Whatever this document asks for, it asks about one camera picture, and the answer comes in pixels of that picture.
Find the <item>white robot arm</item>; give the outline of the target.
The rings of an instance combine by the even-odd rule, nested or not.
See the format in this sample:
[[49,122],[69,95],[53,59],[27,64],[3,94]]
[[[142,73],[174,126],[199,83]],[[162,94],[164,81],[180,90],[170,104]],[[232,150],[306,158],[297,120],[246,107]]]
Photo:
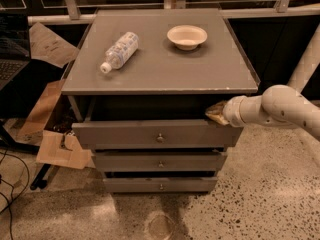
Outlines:
[[205,115],[221,125],[244,127],[300,127],[320,140],[320,108],[301,91],[320,63],[320,26],[317,27],[287,85],[273,85],[262,95],[236,96],[206,109]]

